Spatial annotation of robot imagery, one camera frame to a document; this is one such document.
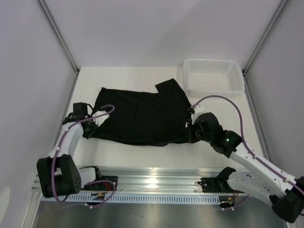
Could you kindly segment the black t-shirt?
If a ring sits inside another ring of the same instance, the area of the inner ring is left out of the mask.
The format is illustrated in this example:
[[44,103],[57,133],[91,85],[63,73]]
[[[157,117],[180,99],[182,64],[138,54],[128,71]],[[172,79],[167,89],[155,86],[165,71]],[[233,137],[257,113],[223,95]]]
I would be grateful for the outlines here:
[[189,143],[186,122],[191,104],[175,79],[157,84],[156,93],[102,88],[94,111],[104,105],[115,110],[91,135],[136,146]]

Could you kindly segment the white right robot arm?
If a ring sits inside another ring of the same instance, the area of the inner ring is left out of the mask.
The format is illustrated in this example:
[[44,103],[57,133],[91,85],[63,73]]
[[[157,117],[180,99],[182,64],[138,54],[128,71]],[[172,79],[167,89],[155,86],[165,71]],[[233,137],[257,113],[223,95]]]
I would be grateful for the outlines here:
[[241,164],[256,176],[241,174],[231,167],[224,168],[217,177],[221,191],[238,190],[269,205],[282,220],[294,223],[303,215],[304,178],[288,174],[249,148],[234,131],[224,130],[212,113],[190,109],[191,119],[186,127],[197,141],[204,141],[217,153]]

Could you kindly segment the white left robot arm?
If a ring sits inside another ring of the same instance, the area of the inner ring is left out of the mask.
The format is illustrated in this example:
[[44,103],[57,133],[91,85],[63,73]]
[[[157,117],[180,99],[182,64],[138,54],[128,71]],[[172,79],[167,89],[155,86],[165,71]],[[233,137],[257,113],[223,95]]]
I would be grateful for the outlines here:
[[55,147],[48,157],[37,161],[37,171],[42,194],[63,202],[69,195],[78,194],[87,184],[98,190],[103,178],[96,166],[77,168],[73,155],[81,138],[89,138],[110,115],[105,106],[92,115],[86,103],[73,104],[71,112],[62,123],[62,131]]

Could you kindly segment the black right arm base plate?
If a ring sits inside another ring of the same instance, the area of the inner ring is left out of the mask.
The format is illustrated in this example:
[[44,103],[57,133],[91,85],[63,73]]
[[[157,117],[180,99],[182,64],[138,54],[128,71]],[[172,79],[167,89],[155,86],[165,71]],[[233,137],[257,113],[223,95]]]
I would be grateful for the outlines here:
[[229,193],[230,188],[227,183],[218,178],[201,178],[198,182],[204,193]]

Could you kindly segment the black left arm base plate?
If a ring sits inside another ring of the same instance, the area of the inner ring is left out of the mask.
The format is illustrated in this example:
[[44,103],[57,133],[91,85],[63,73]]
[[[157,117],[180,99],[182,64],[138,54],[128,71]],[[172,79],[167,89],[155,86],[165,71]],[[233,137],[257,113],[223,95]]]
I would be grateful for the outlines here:
[[117,176],[102,175],[101,177],[97,178],[96,181],[98,181],[98,183],[94,185],[94,190],[112,191],[114,189],[114,186],[117,189],[117,184],[118,184]]

